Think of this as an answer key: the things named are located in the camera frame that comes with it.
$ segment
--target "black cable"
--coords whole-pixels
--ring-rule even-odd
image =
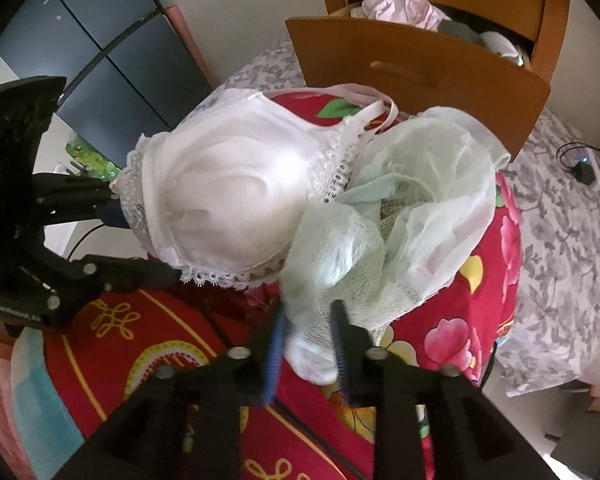
[[[71,82],[64,88],[64,92],[62,92],[62,97],[58,100],[58,107],[61,107],[64,102],[69,98],[71,93],[75,90],[75,88],[82,82],[84,78],[86,78],[91,70],[96,68],[99,62],[101,62],[106,57],[109,57],[109,53],[116,48],[120,43],[126,40],[129,36],[131,36],[136,30],[142,27],[145,23],[149,22],[152,18],[160,14],[160,10],[154,9],[152,12],[144,15],[139,20],[136,20],[131,25],[129,25],[125,30],[120,32],[113,40],[109,41],[109,44],[105,46],[96,56],[91,59],[87,65],[78,72],[78,75],[75,76]]]
[[[484,371],[484,375],[482,376],[482,380],[480,381],[480,391],[484,389],[484,385],[489,380],[491,372],[493,372],[493,365],[496,364],[496,350],[498,349],[498,342],[493,342],[493,349],[491,350],[491,357],[489,358],[489,362],[487,363],[487,369]]]
[[[324,450],[334,457],[338,462],[340,462],[344,467],[346,467],[356,478],[360,480],[368,480],[368,478],[362,474],[358,468],[356,468],[351,462],[349,462],[346,458],[344,458],[340,453],[338,453],[330,444],[325,442],[318,436],[314,430],[312,430],[308,425],[306,425],[302,420],[300,420],[294,412],[292,412],[288,407],[286,407],[279,399],[273,401],[273,405],[286,416],[286,418],[294,422],[297,426],[299,426],[310,438],[318,442]]]
[[[598,148],[597,146],[593,146],[591,144],[587,144],[586,142],[581,142],[579,140],[572,140],[571,142],[565,142],[563,145],[561,145],[558,150],[555,152],[555,159],[560,163],[560,165],[567,171],[571,171],[573,169],[573,167],[571,166],[567,166],[564,162],[564,155],[566,155],[567,153],[569,153],[572,150],[579,150],[581,148],[589,148],[590,150],[593,150],[594,152],[598,152],[600,153],[600,148]]]
[[[206,303],[202,301],[198,302],[198,308],[202,313],[202,316],[208,321],[209,325],[211,325],[211,329],[216,333],[218,339],[224,343],[227,349],[236,346],[231,338],[227,335],[224,329],[216,322],[216,320],[211,316],[209,312],[208,306]],[[305,422],[303,422],[300,418],[296,416],[294,412],[291,411],[289,407],[284,405],[277,397],[273,401],[273,405],[282,412],[282,414],[289,420],[291,423],[298,426],[302,431],[304,431],[312,440],[320,444],[320,446],[333,458],[335,458],[338,462],[340,462],[344,467],[346,467],[353,476],[359,478],[360,480],[369,480],[364,474],[362,474],[358,468],[356,468],[349,460],[344,458],[339,452],[337,452],[331,444],[328,444],[322,437],[320,437],[311,427],[309,427]]]
[[[84,239],[89,236],[91,233],[93,233],[94,231],[97,231],[98,229],[100,229],[101,227],[104,227],[104,224],[98,224],[96,225],[96,227],[93,227],[91,229],[89,229],[83,236],[82,238],[80,238],[78,240],[78,243],[74,245],[74,248],[71,249],[71,252],[69,253],[69,256],[67,256],[67,260],[71,260],[71,257],[74,255],[75,250],[80,246],[80,244],[84,241]]]
[[[71,10],[71,8],[66,4],[66,2],[64,0],[60,0],[60,3],[62,4],[62,6],[64,7],[64,10],[67,11],[67,13],[75,20],[75,23],[77,23],[77,25],[80,27],[80,29],[87,35],[87,37],[91,40],[91,42],[97,47],[98,50],[102,50],[102,47],[100,46],[100,44],[98,43],[98,41],[96,41],[96,39],[91,35],[91,33],[86,29],[86,27],[84,27],[84,25],[82,24],[82,22],[78,19],[78,17],[74,14],[74,12]],[[151,110],[158,116],[158,118],[164,123],[165,127],[169,127],[167,124],[167,121],[165,121],[162,116],[158,113],[158,110],[155,109],[155,107],[147,100],[146,97],[144,97],[144,95],[142,95],[142,93],[138,90],[138,88],[136,88],[135,85],[133,85],[133,83],[131,81],[129,81],[129,78],[125,75],[124,72],[122,72],[122,70],[120,69],[120,67],[113,62],[113,60],[109,57],[106,56],[106,59],[111,63],[111,66],[116,70],[116,72],[118,72],[118,74],[120,74],[122,76],[122,78],[127,82],[127,84],[131,87],[131,89],[136,93],[136,95],[138,95],[139,98],[142,99],[142,101],[144,101],[144,104],[146,104],[149,108],[151,108]],[[64,103],[64,96],[61,96],[60,99],[62,100],[62,102]]]

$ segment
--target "power adapter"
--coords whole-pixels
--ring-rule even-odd
[[[585,186],[589,186],[596,180],[596,173],[591,165],[582,161],[571,168],[571,174],[579,183]]]

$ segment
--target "black mount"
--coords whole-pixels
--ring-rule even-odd
[[[43,330],[66,326],[104,290],[161,288],[179,276],[144,260],[88,254],[68,262],[44,246],[45,225],[94,219],[118,201],[107,182],[33,174],[65,83],[37,76],[0,85],[0,318]]]
[[[272,401],[284,323],[279,309],[259,336],[210,365],[179,372],[159,368],[54,480],[238,480],[239,407]],[[347,402],[377,407],[374,480],[425,480],[418,404],[427,407],[436,480],[557,480],[457,368],[424,370],[373,347],[364,329],[349,324],[341,301],[332,306],[331,331]],[[187,454],[183,440],[191,404],[199,411]]]

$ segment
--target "screw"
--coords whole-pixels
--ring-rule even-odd
[[[49,296],[48,298],[46,298],[46,307],[49,310],[55,310],[59,306],[60,306],[60,298],[58,298],[57,296]]]
[[[154,375],[158,379],[169,379],[169,378],[173,377],[175,374],[176,374],[176,370],[174,370],[173,366],[169,366],[169,365],[158,366],[157,370],[154,373]]]
[[[447,363],[440,367],[440,373],[446,377],[458,377],[460,375],[460,368]]]
[[[98,266],[96,264],[86,264],[82,268],[82,272],[84,272],[88,276],[95,274],[97,270],[98,270]]]
[[[246,346],[234,346],[233,348],[229,348],[229,351],[226,354],[231,359],[246,359],[251,355],[251,350]]]
[[[389,352],[381,346],[372,346],[365,352],[366,358],[371,361],[384,361],[389,357]]]

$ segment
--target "red floral blanket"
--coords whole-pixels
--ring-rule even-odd
[[[299,95],[274,100],[322,125],[355,111],[340,98],[302,94],[298,99]],[[520,216],[501,176],[497,184],[493,221],[451,285],[394,321],[381,342],[412,365],[437,369],[455,364],[476,384],[494,341],[512,323],[520,271]],[[155,367],[197,367],[226,351],[200,306],[239,344],[249,326],[267,317],[278,297],[276,285],[240,292],[179,284],[168,292],[104,294],[81,311],[65,334],[45,333],[47,370],[76,425],[89,436]],[[373,408],[349,409],[337,384],[319,388],[286,365],[278,398],[337,453],[372,477]],[[431,479],[429,425],[425,410],[418,415]],[[355,478],[274,407],[244,409],[241,431],[244,479]]]

